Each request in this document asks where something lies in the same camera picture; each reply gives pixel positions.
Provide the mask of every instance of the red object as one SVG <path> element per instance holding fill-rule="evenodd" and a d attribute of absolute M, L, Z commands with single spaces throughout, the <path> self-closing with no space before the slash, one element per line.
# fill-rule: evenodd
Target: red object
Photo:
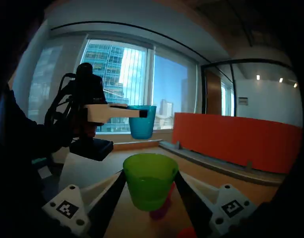
<path fill-rule="evenodd" d="M 183 229 L 178 235 L 177 238 L 197 238 L 196 232 L 193 227 L 188 227 Z"/>
<path fill-rule="evenodd" d="M 244 117 L 175 113 L 172 143 L 210 157 L 274 173 L 288 173 L 302 129 Z"/>
<path fill-rule="evenodd" d="M 175 183 L 172 184 L 164 204 L 159 209 L 149 212 L 149 215 L 153 220 L 160 220 L 166 215 L 168 209 L 170 208 L 170 205 L 172 204 L 170 197 L 172 195 L 174 188 L 175 188 Z"/>

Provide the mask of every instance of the window sill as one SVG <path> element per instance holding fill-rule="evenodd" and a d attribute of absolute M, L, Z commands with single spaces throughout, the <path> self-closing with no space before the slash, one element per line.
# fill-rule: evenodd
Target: window sill
<path fill-rule="evenodd" d="M 163 130 L 153 130 L 153 133 L 172 133 L 173 129 L 163 129 Z M 96 132 L 96 135 L 127 135 L 131 134 L 129 131 L 123 131 L 123 132 Z"/>

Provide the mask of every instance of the dark sleeve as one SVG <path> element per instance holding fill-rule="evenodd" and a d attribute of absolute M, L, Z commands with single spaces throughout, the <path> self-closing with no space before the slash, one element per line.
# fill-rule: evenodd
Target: dark sleeve
<path fill-rule="evenodd" d="M 73 129 L 69 122 L 62 121 L 52 127 L 38 125 L 28 119 L 16 103 L 14 92 L 6 92 L 5 132 L 8 148 L 17 149 L 30 159 L 43 158 L 69 146 Z"/>

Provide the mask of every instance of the wall sign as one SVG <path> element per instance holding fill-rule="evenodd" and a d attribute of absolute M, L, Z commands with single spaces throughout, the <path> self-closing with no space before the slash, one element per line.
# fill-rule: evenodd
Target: wall sign
<path fill-rule="evenodd" d="M 247 106 L 248 104 L 248 98 L 239 98 L 239 105 Z"/>

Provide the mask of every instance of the person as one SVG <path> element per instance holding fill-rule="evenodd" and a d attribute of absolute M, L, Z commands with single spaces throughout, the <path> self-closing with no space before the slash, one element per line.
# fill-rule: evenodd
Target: person
<path fill-rule="evenodd" d="M 19 18 L 13 23 L 15 29 L 10 29 L 12 34 L 6 35 L 6 44 L 0 46 L 3 52 L 0 60 L 5 62 L 0 66 L 0 237 L 23 234 L 73 237 L 67 227 L 60 226 L 41 209 L 46 201 L 32 160 L 47 157 L 68 146 L 78 135 L 81 124 L 88 137 L 95 136 L 96 126 L 78 120 L 63 120 L 46 127 L 28 119 L 19 108 L 8 80 L 42 24 L 44 8 L 51 1 L 42 5 L 34 1 L 26 1 L 27 5 L 22 1 L 7 2 L 12 3 L 13 8 L 0 2 L 0 19 L 4 19 L 8 11 Z"/>

